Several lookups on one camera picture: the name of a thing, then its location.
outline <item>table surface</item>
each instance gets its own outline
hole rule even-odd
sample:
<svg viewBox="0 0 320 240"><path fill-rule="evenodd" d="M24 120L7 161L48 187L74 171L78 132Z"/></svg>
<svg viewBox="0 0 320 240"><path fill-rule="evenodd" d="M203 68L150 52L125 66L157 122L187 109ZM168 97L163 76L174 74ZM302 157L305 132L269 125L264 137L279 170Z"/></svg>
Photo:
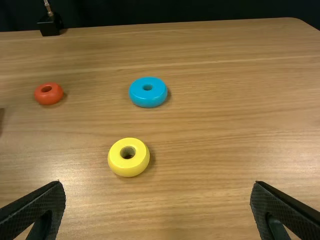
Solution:
<svg viewBox="0 0 320 240"><path fill-rule="evenodd" d="M55 180L61 240L257 240L255 180L320 209L320 33L295 18L0 33L0 207ZM133 105L137 78L167 101ZM46 82L66 97L41 106ZM111 172L117 140L150 149Z"/></svg>

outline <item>red ring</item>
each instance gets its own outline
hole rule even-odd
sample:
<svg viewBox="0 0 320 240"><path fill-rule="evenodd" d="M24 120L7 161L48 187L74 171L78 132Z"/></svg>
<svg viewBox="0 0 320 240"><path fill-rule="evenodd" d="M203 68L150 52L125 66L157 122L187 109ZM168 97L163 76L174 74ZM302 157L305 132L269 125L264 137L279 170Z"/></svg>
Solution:
<svg viewBox="0 0 320 240"><path fill-rule="evenodd" d="M38 86L34 91L35 100L42 105L59 102L64 96L62 87L55 82L48 82Z"/></svg>

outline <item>metal rod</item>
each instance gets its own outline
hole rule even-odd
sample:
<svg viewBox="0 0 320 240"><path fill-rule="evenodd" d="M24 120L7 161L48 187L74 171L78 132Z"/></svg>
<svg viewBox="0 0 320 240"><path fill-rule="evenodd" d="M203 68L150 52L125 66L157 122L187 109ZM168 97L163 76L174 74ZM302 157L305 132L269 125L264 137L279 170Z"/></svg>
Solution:
<svg viewBox="0 0 320 240"><path fill-rule="evenodd" d="M50 7L48 0L43 0L43 1L44 1L44 6L48 12L48 16L52 17L54 15L54 13L51 11L51 7Z"/></svg>

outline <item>black wall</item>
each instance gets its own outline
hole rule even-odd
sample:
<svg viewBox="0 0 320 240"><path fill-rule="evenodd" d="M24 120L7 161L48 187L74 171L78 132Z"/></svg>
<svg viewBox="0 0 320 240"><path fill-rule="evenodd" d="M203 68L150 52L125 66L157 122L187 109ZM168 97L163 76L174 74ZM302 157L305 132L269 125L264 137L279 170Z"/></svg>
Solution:
<svg viewBox="0 0 320 240"><path fill-rule="evenodd" d="M320 29L320 0L51 0L66 28L294 17ZM42 0L0 0L0 31L37 29Z"/></svg>

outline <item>toy ring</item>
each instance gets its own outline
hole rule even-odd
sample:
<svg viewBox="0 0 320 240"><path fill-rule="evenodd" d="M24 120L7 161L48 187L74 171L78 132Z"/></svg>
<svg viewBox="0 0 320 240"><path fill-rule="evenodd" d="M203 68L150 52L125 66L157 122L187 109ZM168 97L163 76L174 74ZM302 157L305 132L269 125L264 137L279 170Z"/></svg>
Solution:
<svg viewBox="0 0 320 240"><path fill-rule="evenodd" d="M109 150L108 164L111 170L122 177L134 177L142 173L149 164L148 147L139 139L120 139Z"/></svg>
<svg viewBox="0 0 320 240"><path fill-rule="evenodd" d="M147 76L135 80L129 88L131 101L142 108L154 108L167 98L168 89L157 77Z"/></svg>
<svg viewBox="0 0 320 240"><path fill-rule="evenodd" d="M56 104L63 96L62 87L54 82L42 84L34 91L35 100L42 105Z"/></svg>

